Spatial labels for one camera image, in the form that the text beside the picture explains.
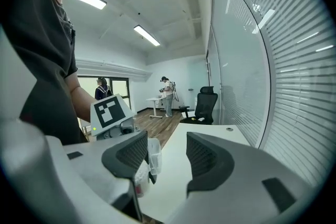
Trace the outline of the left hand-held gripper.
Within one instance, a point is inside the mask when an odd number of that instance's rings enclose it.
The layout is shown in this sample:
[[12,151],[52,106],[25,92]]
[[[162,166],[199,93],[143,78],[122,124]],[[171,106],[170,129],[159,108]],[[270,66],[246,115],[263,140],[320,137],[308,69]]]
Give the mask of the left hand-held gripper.
[[[98,140],[118,137],[135,132],[134,113],[127,106],[121,95],[96,101],[90,106],[91,135]],[[157,181],[158,168],[149,167],[149,179]]]

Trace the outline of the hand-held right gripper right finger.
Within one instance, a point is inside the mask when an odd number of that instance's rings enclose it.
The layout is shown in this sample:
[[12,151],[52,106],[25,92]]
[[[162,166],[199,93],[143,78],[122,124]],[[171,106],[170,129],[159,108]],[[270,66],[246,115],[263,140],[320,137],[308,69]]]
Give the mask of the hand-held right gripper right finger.
[[192,179],[170,223],[294,223],[312,187],[268,153],[196,132],[186,135]]

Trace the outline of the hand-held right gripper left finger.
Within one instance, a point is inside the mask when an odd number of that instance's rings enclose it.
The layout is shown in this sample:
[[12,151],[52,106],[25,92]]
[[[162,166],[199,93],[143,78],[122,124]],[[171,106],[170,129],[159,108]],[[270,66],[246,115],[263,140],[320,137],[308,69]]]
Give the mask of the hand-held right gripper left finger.
[[146,131],[68,145],[64,150],[75,171],[95,194],[127,216],[142,220],[135,175],[148,160]]

